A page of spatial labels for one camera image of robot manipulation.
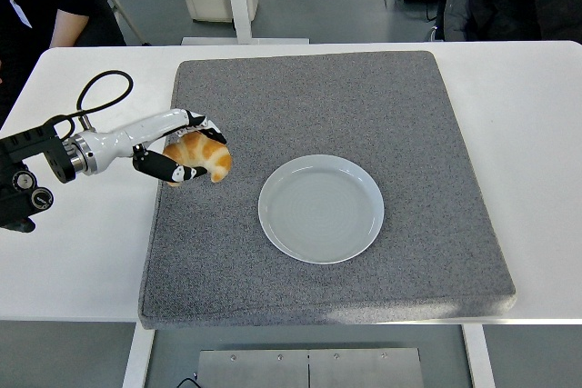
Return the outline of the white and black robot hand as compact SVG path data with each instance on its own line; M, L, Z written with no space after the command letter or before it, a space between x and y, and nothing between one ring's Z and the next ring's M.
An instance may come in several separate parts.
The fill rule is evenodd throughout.
M102 173L116 158L130 157L137 171L168 183L181 183L203 174L203 166L188 166L147 147L173 133L200 132L225 144L226 139L206 116L186 109L172 109L123 126L109 133L83 131L74 138L85 174Z

